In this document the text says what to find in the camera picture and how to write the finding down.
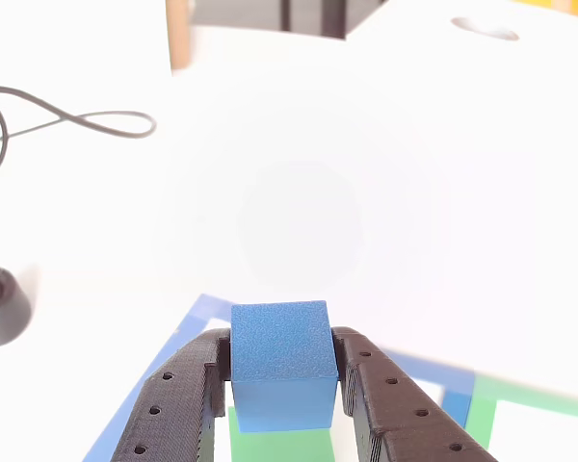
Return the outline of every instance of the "white table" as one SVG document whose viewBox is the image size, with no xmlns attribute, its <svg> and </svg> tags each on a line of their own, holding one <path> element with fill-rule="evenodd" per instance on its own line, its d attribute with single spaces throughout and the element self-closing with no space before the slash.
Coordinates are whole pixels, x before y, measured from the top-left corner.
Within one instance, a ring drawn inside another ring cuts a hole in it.
<svg viewBox="0 0 578 462">
<path fill-rule="evenodd" d="M 11 143 L 0 264 L 36 312 L 0 347 L 0 461 L 81 460 L 201 293 L 325 299 L 333 325 L 388 347 L 578 395 L 578 56 L 536 80 L 537 42 L 482 54 L 454 29 L 404 48 L 197 28 L 170 79 L 150 14 L 147 58 L 98 58 L 109 83 L 55 53 L 0 72 L 75 112 L 159 120 L 143 141 L 63 124 Z M 13 130 L 47 120 L 3 99 Z"/>
</svg>

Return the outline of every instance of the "blue cube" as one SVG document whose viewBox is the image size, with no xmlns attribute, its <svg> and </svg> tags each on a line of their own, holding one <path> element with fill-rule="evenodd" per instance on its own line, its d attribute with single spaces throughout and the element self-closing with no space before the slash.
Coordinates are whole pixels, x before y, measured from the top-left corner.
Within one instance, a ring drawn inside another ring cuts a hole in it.
<svg viewBox="0 0 578 462">
<path fill-rule="evenodd" d="M 330 428 L 338 369 L 326 303 L 234 305 L 231 382 L 241 432 Z"/>
</svg>

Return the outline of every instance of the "floor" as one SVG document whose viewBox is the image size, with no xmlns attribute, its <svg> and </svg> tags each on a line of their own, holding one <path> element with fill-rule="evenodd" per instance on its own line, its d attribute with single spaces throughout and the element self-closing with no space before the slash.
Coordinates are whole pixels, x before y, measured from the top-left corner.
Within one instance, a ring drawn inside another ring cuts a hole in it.
<svg viewBox="0 0 578 462">
<path fill-rule="evenodd" d="M 322 31 L 324 0 L 286 0 L 291 32 L 328 35 Z M 279 31 L 282 0 L 197 0 L 193 21 L 201 25 L 247 27 Z M 347 32 L 368 17 L 381 0 L 347 0 Z"/>
</svg>

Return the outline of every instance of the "black cable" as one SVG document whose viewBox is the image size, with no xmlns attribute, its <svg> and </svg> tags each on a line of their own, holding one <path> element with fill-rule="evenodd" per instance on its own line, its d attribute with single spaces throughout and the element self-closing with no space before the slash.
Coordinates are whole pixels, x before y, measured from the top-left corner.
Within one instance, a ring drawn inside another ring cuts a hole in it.
<svg viewBox="0 0 578 462">
<path fill-rule="evenodd" d="M 56 106 L 53 106 L 52 104 L 49 104 L 46 101 L 43 101 L 42 99 L 37 98 L 36 96 L 22 90 L 12 89 L 9 87 L 0 87 L 0 93 L 10 94 L 25 99 L 26 101 L 30 101 L 31 103 L 36 104 L 45 109 L 46 111 L 53 113 L 59 117 L 59 119 L 57 120 L 53 120 L 51 122 L 43 123 L 42 125 L 38 125 L 33 128 L 28 128 L 26 130 L 21 130 L 16 133 L 9 134 L 9 131 L 7 130 L 7 122 L 2 113 L 0 112 L 0 129 L 2 131 L 2 136 L 0 137 L 0 141 L 2 142 L 2 147 L 0 148 L 0 166 L 2 166 L 2 163 L 4 162 L 5 156 L 7 154 L 7 146 L 9 144 L 9 138 L 34 132 L 36 130 L 40 130 L 41 128 L 50 127 L 52 125 L 65 121 L 76 123 L 77 125 L 90 128 L 91 130 L 95 130 L 97 132 L 113 135 L 115 137 L 130 138 L 130 139 L 140 139 L 148 137 L 154 132 L 154 130 L 156 130 L 156 120 L 154 120 L 154 118 L 151 115 L 140 113 L 137 111 L 104 111 L 104 112 L 81 114 L 78 116 L 69 114 L 66 111 L 63 111 L 62 109 L 57 108 Z M 92 116 L 139 117 L 147 120 L 150 123 L 150 127 L 143 132 L 126 132 L 123 130 L 108 127 L 106 125 L 101 125 L 99 123 L 90 122 L 89 120 L 86 119 L 86 117 Z"/>
</svg>

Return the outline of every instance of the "wooden leg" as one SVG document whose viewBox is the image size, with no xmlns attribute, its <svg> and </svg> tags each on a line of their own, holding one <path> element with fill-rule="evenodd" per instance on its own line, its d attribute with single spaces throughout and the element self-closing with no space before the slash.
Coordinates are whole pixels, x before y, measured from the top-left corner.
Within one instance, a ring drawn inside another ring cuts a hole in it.
<svg viewBox="0 0 578 462">
<path fill-rule="evenodd" d="M 183 69 L 191 60 L 189 0 L 165 0 L 171 69 Z"/>
</svg>

